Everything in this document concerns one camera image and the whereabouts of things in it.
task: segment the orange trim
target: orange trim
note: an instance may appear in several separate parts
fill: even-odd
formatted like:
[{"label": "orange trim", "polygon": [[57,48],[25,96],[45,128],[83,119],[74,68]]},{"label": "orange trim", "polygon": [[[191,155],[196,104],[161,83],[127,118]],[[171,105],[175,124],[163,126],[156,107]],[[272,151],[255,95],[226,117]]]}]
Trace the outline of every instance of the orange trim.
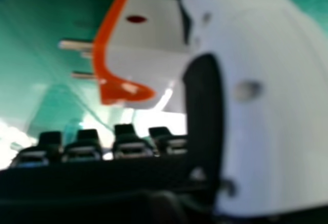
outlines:
[{"label": "orange trim", "polygon": [[[115,76],[106,67],[106,46],[110,41],[126,2],[127,0],[114,0],[94,41],[93,67],[99,83],[101,102],[104,105],[113,104],[123,99],[127,101],[142,101],[155,95],[155,92],[149,87]],[[123,89],[122,84],[124,83],[137,86],[137,92],[131,93]]]}]

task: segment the teal background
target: teal background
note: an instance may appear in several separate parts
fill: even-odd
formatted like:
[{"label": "teal background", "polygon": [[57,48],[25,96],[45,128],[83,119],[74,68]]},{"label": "teal background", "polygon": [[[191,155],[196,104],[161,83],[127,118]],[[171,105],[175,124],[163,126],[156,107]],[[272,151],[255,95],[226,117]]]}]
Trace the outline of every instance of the teal background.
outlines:
[{"label": "teal background", "polygon": [[[67,124],[79,121],[112,139],[125,111],[101,106],[95,83],[71,79],[71,71],[92,72],[91,65],[57,48],[63,37],[93,39],[112,1],[0,0],[0,142],[17,140],[12,127],[35,141],[41,131],[74,131]],[[328,0],[293,1],[328,32]],[[145,114],[133,115],[141,123]]]}]

